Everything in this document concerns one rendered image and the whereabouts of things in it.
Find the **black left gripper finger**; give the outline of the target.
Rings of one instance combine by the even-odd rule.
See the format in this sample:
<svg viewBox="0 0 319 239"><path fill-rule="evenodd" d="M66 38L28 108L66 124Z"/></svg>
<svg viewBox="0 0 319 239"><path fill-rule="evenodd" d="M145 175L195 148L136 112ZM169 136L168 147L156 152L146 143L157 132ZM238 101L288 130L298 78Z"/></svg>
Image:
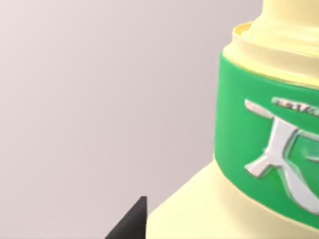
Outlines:
<svg viewBox="0 0 319 239"><path fill-rule="evenodd" d="M147 196L141 196L104 239L146 239Z"/></svg>

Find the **cream bottle with green label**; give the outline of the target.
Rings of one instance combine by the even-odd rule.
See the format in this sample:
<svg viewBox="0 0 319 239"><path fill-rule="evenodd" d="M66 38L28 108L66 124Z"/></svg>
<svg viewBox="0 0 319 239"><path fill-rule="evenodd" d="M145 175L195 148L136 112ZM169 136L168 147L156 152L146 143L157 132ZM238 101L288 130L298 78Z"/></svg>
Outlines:
<svg viewBox="0 0 319 239"><path fill-rule="evenodd" d="M146 239L319 239L319 0L263 0L219 59L213 160Z"/></svg>

